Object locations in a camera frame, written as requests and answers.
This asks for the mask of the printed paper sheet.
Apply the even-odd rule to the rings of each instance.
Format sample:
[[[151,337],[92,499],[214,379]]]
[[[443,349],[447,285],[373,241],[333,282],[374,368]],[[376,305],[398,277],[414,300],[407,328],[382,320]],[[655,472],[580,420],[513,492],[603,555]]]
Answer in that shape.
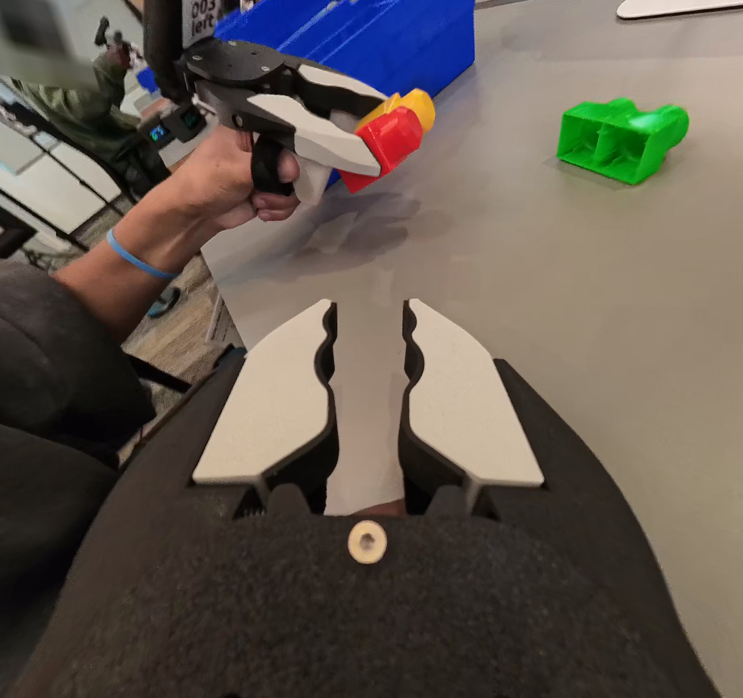
[[[224,299],[218,294],[205,334],[205,343],[213,347],[227,346],[228,344],[234,344],[238,339],[234,321],[229,314]]]

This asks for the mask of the person's dark sweatshirt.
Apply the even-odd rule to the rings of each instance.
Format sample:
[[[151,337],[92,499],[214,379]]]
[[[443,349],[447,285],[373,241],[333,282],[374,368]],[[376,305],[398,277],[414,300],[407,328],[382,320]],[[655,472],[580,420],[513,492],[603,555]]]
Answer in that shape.
[[[1,681],[24,671],[70,565],[154,418],[129,357],[40,269],[1,271]]]

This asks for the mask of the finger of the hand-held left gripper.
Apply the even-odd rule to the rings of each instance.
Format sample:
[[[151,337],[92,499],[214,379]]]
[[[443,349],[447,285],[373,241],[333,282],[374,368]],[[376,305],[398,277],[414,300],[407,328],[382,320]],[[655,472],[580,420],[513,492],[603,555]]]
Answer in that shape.
[[[245,116],[249,129],[278,142],[298,158],[372,178],[382,172],[361,137],[315,115],[297,99],[256,94],[247,98]]]
[[[339,111],[361,119],[380,107],[388,95],[364,82],[314,64],[296,67],[296,98],[305,108],[329,118]]]

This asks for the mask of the blue wristband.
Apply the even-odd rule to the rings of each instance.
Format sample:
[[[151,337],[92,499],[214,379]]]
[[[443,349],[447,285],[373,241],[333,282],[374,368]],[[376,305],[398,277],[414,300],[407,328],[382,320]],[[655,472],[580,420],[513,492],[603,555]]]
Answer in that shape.
[[[166,271],[162,271],[161,269],[153,267],[149,265],[147,262],[144,262],[142,259],[139,259],[135,257],[133,254],[129,253],[125,249],[125,247],[123,247],[116,240],[113,229],[110,229],[107,232],[106,241],[108,243],[108,246],[116,253],[118,257],[120,257],[124,262],[128,263],[131,266],[134,266],[137,270],[143,272],[144,274],[148,276],[152,276],[160,280],[172,281],[181,275],[180,272],[169,273]]]

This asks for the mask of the orange single-stud block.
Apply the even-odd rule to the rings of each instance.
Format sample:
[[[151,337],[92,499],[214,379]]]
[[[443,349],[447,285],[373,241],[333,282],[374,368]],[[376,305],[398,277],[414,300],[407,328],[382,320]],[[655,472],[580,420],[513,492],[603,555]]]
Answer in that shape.
[[[388,114],[396,108],[403,107],[412,111],[421,125],[423,134],[427,134],[435,122],[435,105],[431,97],[421,89],[414,89],[404,96],[395,93],[384,100],[373,111],[358,121],[356,131],[366,126],[382,115]]]

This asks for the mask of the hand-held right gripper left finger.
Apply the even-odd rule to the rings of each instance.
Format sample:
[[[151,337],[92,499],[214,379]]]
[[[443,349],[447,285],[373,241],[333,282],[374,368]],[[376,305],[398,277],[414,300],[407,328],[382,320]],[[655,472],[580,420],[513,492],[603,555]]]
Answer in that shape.
[[[324,515],[339,460],[335,370],[337,304],[321,299],[247,351],[192,472],[196,486],[249,487],[260,502],[282,485]]]

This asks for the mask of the person's left hand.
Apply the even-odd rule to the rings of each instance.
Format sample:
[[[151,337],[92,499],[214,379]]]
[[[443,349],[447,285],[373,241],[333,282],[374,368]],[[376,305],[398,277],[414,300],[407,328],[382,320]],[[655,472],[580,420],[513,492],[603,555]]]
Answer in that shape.
[[[255,218],[286,220],[300,203],[294,192],[258,190],[251,171],[256,149],[250,133],[217,127],[121,222],[130,227],[148,225],[163,237],[176,239],[185,267],[222,231]]]

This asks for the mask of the blue plastic bin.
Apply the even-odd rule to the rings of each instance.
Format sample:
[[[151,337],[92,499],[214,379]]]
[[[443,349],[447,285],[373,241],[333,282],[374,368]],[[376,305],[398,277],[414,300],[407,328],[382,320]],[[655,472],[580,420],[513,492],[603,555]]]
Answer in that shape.
[[[177,63],[188,49],[209,40],[237,39],[278,48],[334,0],[261,0],[241,13],[226,0],[144,0],[144,89],[180,102],[185,84]]]
[[[304,56],[384,94],[440,92],[475,60],[475,0],[279,0]]]

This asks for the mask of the black pole stand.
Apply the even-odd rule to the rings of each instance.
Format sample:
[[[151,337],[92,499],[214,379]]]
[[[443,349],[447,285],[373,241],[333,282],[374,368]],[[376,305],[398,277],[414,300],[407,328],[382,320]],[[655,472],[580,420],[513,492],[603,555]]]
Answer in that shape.
[[[149,308],[146,313],[147,318],[151,320],[162,318],[178,304],[180,296],[181,289],[179,287],[167,287]]]

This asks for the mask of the red single-stud block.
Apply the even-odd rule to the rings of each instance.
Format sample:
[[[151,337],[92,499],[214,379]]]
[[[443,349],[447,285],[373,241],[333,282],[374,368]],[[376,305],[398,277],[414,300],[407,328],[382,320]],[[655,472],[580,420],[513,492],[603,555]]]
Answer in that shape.
[[[411,108],[398,106],[358,127],[354,135],[371,152],[380,173],[374,176],[340,170],[339,176],[351,194],[385,177],[417,151],[423,139],[423,127]]]

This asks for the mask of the black office chair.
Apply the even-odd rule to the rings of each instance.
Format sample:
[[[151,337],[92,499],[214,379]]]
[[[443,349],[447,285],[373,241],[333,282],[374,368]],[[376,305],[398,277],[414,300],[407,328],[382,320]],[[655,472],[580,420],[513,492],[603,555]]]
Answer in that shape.
[[[134,369],[137,377],[142,381],[147,381],[149,383],[162,386],[180,395],[188,393],[189,390],[192,388],[190,382],[185,381],[180,377],[173,376],[172,374],[155,367],[145,360],[129,354],[125,354],[125,357],[132,365],[132,368]]]

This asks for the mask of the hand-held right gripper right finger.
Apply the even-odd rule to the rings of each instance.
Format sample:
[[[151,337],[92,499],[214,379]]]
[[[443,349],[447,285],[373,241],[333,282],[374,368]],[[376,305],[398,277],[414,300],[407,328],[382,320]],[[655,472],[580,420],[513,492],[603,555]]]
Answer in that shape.
[[[488,350],[418,298],[404,302],[398,459],[414,501],[453,486],[473,511],[488,488],[540,489],[544,473]]]

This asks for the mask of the grey desk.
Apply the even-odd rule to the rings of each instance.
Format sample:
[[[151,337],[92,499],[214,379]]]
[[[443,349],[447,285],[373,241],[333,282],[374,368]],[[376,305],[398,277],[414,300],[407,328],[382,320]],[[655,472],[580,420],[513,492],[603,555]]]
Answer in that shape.
[[[329,514],[402,490],[402,306],[421,299],[597,455],[708,673],[741,696],[741,11],[621,22],[625,0],[478,1],[476,61],[417,153],[204,257],[247,347],[338,304]],[[555,158],[562,112],[614,98],[690,116],[637,187]]]

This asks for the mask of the green two-stud block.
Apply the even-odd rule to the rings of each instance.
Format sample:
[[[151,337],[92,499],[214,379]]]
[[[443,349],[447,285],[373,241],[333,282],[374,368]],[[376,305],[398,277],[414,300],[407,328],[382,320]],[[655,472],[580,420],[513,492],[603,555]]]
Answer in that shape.
[[[563,113],[556,158],[635,186],[661,169],[689,127],[690,116],[680,106],[642,111],[628,98],[586,101]]]

